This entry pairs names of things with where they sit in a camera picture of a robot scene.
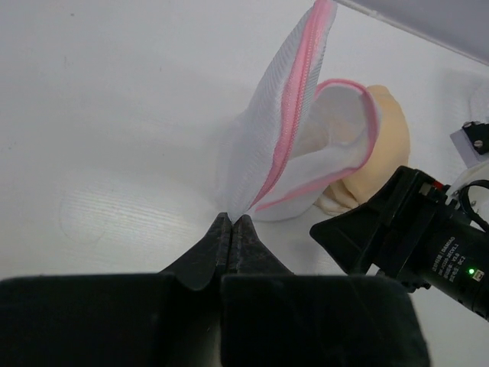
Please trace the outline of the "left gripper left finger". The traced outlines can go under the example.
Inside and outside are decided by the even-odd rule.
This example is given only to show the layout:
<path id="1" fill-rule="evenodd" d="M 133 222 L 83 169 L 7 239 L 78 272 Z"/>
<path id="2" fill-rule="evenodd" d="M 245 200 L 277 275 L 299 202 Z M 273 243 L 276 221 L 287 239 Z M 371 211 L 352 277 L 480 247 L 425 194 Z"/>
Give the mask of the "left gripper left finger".
<path id="1" fill-rule="evenodd" d="M 163 366 L 186 327 L 219 307 L 232 225 L 157 273 L 57 275 L 1 282 L 3 366 Z"/>

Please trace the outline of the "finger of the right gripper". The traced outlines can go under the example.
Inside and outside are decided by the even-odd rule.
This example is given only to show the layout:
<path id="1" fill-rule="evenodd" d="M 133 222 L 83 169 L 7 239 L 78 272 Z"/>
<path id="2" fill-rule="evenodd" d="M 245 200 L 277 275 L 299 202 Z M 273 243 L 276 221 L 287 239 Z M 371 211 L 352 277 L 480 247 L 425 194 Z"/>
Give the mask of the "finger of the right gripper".
<path id="1" fill-rule="evenodd" d="M 316 223 L 309 234 L 346 274 L 365 274 L 372 265 L 384 270 L 385 205 L 386 198 L 377 194 L 347 213 Z"/>

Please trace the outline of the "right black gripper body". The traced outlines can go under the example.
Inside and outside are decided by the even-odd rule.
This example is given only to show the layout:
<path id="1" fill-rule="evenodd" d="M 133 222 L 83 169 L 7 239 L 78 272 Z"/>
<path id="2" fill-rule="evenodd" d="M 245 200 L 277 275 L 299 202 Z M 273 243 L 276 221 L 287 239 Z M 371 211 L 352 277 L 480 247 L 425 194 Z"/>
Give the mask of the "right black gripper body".
<path id="1" fill-rule="evenodd" d="M 422 171 L 399 167 L 369 201 L 379 211 L 372 245 L 381 274 L 408 291 L 436 287 L 484 320 L 488 318 L 488 222 L 471 205 L 473 180 L 448 187 Z"/>

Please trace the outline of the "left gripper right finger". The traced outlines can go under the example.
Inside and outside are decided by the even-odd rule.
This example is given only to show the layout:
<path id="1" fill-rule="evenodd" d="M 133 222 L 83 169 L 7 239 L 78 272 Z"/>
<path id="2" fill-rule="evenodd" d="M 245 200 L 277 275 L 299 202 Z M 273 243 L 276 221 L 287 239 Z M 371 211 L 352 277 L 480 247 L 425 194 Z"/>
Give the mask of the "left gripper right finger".
<path id="1" fill-rule="evenodd" d="M 224 366 L 420 366 L 423 335 L 395 281 L 274 270 L 248 216 L 221 283 Z"/>

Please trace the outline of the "beige bra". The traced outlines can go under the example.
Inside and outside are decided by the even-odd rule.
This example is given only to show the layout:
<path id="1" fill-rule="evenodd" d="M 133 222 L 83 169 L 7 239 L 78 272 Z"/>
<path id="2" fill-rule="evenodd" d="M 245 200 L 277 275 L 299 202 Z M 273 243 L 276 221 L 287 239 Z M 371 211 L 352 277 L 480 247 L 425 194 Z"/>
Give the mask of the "beige bra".
<path id="1" fill-rule="evenodd" d="M 369 201 L 410 156 L 410 132 L 398 101 L 386 86 L 372 85 L 367 90 L 381 111 L 381 126 L 374 150 L 367 163 L 353 174 L 331 183 L 316 200 L 325 214 L 336 216 Z"/>

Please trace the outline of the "white mesh laundry bag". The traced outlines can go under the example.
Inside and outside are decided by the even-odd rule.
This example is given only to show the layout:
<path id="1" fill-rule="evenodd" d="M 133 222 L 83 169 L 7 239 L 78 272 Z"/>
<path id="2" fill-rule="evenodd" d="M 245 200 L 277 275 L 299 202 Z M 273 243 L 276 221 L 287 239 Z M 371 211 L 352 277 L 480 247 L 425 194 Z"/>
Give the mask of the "white mesh laundry bag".
<path id="1" fill-rule="evenodd" d="M 336 11 L 317 1 L 301 17 L 225 133 L 217 200 L 232 222 L 299 216 L 372 154 L 381 126 L 374 97 L 351 80 L 319 80 Z"/>

